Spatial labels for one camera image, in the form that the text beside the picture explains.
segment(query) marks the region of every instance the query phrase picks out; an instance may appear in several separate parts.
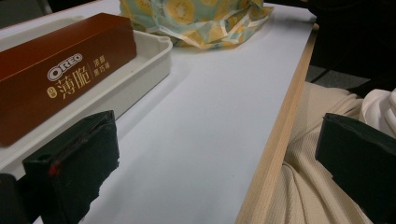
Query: patterned bag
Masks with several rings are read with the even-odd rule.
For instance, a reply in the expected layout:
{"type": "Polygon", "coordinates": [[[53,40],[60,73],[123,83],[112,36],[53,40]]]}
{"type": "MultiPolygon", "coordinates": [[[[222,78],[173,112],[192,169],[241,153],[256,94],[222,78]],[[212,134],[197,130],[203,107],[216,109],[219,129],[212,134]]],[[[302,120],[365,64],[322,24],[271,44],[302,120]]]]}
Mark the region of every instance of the patterned bag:
{"type": "Polygon", "coordinates": [[[134,29],[200,49],[247,41],[273,10],[262,0],[120,0],[120,8],[134,29]]]}

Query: white tray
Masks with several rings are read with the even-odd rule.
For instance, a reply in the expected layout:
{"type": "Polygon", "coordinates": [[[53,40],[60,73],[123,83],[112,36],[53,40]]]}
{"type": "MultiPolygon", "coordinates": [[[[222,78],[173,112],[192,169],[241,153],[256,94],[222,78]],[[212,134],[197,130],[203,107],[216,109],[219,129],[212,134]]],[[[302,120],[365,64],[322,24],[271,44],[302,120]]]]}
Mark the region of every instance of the white tray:
{"type": "MultiPolygon", "coordinates": [[[[0,51],[79,21],[62,19],[0,38],[0,51]]],[[[76,101],[46,120],[10,147],[0,147],[0,173],[20,178],[24,175],[22,160],[48,141],[91,114],[113,110],[116,118],[155,87],[170,72],[168,37],[134,31],[137,56],[76,101]]]]}

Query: white table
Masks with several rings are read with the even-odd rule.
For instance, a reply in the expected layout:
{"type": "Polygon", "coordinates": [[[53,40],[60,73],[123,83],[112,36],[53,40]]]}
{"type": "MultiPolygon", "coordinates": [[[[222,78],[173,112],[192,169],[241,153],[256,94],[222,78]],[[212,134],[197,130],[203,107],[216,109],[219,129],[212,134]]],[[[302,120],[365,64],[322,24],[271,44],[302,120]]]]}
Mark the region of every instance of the white table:
{"type": "MultiPolygon", "coordinates": [[[[0,30],[0,37],[100,11],[120,14],[119,3],[97,1],[0,30]]],[[[312,46],[305,45],[314,22],[305,9],[275,6],[237,48],[173,49],[170,75],[117,120],[120,167],[82,223],[262,220],[309,64],[312,46]]]]}

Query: oreo box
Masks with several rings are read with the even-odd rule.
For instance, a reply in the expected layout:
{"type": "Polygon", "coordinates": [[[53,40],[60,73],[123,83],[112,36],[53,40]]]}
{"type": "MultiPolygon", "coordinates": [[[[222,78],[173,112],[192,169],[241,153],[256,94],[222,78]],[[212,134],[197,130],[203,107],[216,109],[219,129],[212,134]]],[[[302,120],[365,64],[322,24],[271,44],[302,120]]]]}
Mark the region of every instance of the oreo box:
{"type": "Polygon", "coordinates": [[[0,147],[18,141],[135,56],[130,20],[106,13],[0,52],[0,147]]]}

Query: ribbed fabric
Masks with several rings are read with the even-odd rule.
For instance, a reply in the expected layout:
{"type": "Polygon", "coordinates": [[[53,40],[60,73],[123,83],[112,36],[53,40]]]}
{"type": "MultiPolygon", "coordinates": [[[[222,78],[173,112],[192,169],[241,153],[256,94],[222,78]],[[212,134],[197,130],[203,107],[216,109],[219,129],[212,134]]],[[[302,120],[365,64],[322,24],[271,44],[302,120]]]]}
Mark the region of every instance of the ribbed fabric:
{"type": "Polygon", "coordinates": [[[361,101],[345,90],[305,83],[265,223],[372,223],[315,160],[325,113],[357,118],[361,101]]]}

